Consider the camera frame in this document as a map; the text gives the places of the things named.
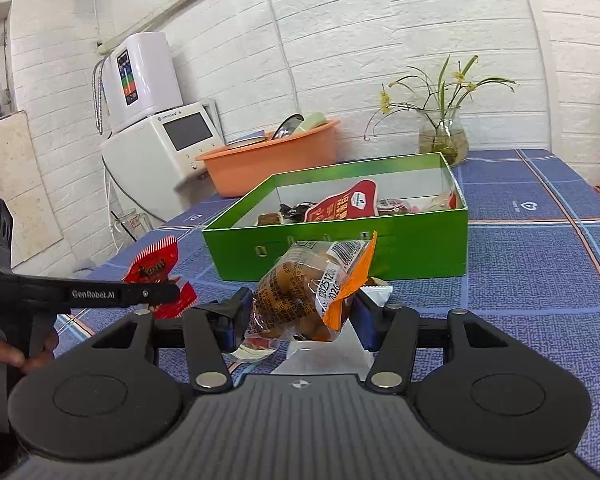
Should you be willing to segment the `person's left hand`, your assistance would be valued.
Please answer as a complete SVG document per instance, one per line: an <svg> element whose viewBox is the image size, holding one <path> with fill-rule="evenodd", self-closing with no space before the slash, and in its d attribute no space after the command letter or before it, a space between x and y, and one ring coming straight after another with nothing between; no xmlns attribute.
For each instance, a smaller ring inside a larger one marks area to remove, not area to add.
<svg viewBox="0 0 600 480"><path fill-rule="evenodd" d="M54 358L54 351L58 344L58 333L53 328L46 336L43 351L35 358L26 359L19 349L12 347L0 338L0 362L28 374L50 362Z"/></svg>

